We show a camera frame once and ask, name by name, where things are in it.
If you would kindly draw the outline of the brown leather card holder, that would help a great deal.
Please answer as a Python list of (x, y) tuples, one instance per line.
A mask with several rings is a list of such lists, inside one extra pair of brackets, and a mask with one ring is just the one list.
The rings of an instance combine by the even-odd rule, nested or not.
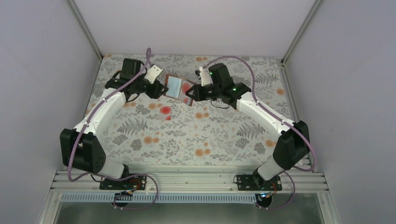
[(193, 99), (186, 95), (186, 92), (195, 85), (194, 82), (167, 74), (165, 78), (165, 86), (168, 88), (164, 94), (166, 97), (177, 99), (187, 106), (192, 106)]

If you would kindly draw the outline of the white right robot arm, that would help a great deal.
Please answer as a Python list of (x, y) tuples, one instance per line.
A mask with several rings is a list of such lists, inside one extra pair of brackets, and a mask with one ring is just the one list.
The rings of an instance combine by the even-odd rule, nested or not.
[(195, 70), (200, 84), (193, 85), (185, 93), (194, 101), (217, 100), (244, 113), (267, 131), (274, 131), (278, 137), (272, 155), (254, 172), (253, 180), (263, 185), (274, 176), (293, 168), (311, 150), (309, 130), (303, 121), (294, 122), (280, 115), (259, 100), (253, 89), (244, 83), (235, 83), (228, 68), (218, 63), (205, 69)]

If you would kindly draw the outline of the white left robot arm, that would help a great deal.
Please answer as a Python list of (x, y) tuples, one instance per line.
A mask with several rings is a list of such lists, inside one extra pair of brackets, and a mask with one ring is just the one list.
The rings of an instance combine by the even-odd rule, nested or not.
[(123, 181), (129, 175), (127, 165), (107, 157), (101, 144), (103, 134), (113, 115), (132, 95), (144, 93), (152, 99), (160, 98), (168, 88), (157, 80), (164, 72), (160, 67), (125, 58), (122, 69), (105, 84), (105, 89), (92, 110), (72, 129), (64, 129), (60, 134), (62, 159), (67, 166), (68, 180), (74, 182), (72, 168), (84, 171), (85, 175), (97, 175), (114, 181)]

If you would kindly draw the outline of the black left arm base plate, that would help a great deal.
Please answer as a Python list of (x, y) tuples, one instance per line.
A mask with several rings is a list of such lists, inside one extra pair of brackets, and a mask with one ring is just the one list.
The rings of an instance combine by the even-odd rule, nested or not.
[(138, 176), (124, 181), (113, 181), (104, 179), (101, 181), (100, 190), (144, 190), (146, 187), (147, 177)]

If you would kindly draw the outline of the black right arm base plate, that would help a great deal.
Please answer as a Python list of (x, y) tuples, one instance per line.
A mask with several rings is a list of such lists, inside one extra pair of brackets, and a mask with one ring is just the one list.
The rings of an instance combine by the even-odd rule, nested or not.
[(237, 185), (239, 191), (280, 191), (283, 189), (279, 175), (266, 181), (259, 175), (237, 173), (233, 178), (233, 182)]

